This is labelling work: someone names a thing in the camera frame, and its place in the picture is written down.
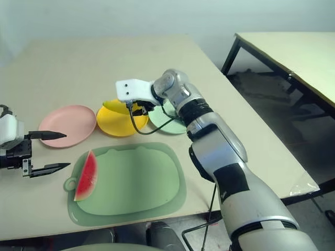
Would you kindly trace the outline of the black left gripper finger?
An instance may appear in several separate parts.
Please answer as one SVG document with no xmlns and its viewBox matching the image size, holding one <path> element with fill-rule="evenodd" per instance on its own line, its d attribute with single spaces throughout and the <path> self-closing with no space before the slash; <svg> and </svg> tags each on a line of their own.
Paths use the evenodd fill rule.
<svg viewBox="0 0 335 251">
<path fill-rule="evenodd" d="M 59 170 L 64 169 L 70 164 L 71 163 L 55 163 L 55 164 L 45 165 L 44 168 L 32 169 L 29 171 L 29 178 L 35 178 L 35 177 L 53 174 Z"/>
<path fill-rule="evenodd" d="M 41 140 L 55 140 L 66 137 L 65 134 L 61 132 L 53 131 L 29 131 L 28 134 L 24 136 L 24 139 L 41 139 Z"/>
</svg>

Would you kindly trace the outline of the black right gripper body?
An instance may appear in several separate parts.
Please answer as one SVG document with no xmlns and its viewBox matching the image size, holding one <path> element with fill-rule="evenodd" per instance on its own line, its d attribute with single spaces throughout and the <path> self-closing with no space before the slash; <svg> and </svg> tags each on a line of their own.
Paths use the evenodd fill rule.
<svg viewBox="0 0 335 251">
<path fill-rule="evenodd" d="M 147 112 L 153 111 L 155 105 L 148 101 L 136 101 L 134 102 L 134 110 L 136 109 L 145 109 Z"/>
</svg>

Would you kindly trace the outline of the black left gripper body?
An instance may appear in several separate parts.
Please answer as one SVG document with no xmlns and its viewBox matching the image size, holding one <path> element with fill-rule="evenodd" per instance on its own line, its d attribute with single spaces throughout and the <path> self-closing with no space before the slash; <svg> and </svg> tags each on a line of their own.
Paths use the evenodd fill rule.
<svg viewBox="0 0 335 251">
<path fill-rule="evenodd" d="M 32 177 L 32 144 L 30 139 L 24 139 L 10 150 L 5 150 L 5 168 L 22 169 L 23 177 Z"/>
</svg>

